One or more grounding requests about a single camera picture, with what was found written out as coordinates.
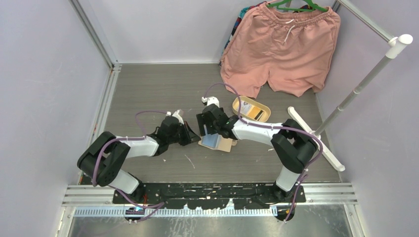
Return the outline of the beige leather card holder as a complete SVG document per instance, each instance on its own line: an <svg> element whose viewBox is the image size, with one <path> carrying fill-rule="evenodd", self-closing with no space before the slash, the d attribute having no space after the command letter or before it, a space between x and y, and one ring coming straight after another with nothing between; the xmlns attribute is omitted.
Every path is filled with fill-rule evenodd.
<svg viewBox="0 0 419 237"><path fill-rule="evenodd" d="M229 153L231 148L237 145L237 140L223 138L219 134L208 134L206 128L204 128L204 132L205 135L202 136L201 140L198 142L198 144L203 147Z"/></svg>

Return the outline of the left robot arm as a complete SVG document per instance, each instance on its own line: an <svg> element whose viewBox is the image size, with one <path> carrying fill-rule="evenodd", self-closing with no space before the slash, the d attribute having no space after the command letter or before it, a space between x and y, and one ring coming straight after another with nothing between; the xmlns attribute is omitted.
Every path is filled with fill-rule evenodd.
<svg viewBox="0 0 419 237"><path fill-rule="evenodd" d="M186 121L167 116L153 133L143 137L120 137L109 131L101 133L80 156L77 167L91 178L93 185L113 187L137 204L144 197L143 185L134 175L122 170L124 161L140 156L159 156L171 144L186 146L199 140L199 135Z"/></svg>

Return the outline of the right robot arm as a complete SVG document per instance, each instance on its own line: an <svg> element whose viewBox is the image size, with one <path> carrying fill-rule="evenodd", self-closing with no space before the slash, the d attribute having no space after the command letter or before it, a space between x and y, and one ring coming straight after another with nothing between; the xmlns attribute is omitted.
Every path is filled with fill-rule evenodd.
<svg viewBox="0 0 419 237"><path fill-rule="evenodd" d="M218 134L233 140L249 140L271 146L282 163L274 182L274 196L285 203L293 197L293 188L309 165L317 149L323 146L314 135L304 131L293 119L285 123L256 122L239 115L228 116L223 108L211 104L196 115L202 136Z"/></svg>

